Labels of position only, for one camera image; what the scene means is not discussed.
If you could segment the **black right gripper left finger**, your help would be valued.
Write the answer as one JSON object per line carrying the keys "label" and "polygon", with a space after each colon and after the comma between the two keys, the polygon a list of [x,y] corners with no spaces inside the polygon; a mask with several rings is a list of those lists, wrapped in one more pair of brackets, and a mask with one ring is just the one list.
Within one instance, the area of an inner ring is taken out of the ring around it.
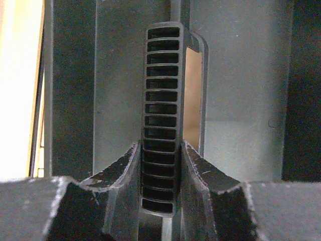
{"label": "black right gripper left finger", "polygon": [[1,240],[137,240],[140,144],[101,172],[1,181]]}

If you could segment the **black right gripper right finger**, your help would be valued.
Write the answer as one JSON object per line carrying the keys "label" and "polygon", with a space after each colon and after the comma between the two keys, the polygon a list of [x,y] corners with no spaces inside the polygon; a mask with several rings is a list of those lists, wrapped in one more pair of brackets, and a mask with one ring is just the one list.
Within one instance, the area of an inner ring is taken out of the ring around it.
{"label": "black right gripper right finger", "polygon": [[320,240],[320,183],[239,182],[182,143],[185,240]]}

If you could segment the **black tool box tray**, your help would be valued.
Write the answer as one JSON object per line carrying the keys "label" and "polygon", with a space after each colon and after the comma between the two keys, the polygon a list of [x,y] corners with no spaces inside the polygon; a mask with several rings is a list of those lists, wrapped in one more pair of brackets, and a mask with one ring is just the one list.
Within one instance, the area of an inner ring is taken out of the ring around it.
{"label": "black tool box tray", "polygon": [[293,1],[45,1],[45,176],[81,182],[140,144],[139,214],[185,240],[182,143],[281,182]]}

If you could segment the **tan plastic tool box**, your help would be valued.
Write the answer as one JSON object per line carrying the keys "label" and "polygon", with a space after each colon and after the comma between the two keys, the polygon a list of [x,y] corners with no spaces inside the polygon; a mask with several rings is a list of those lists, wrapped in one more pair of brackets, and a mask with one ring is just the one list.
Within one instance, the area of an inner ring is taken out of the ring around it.
{"label": "tan plastic tool box", "polygon": [[1,1],[1,181],[29,174],[44,1]]}

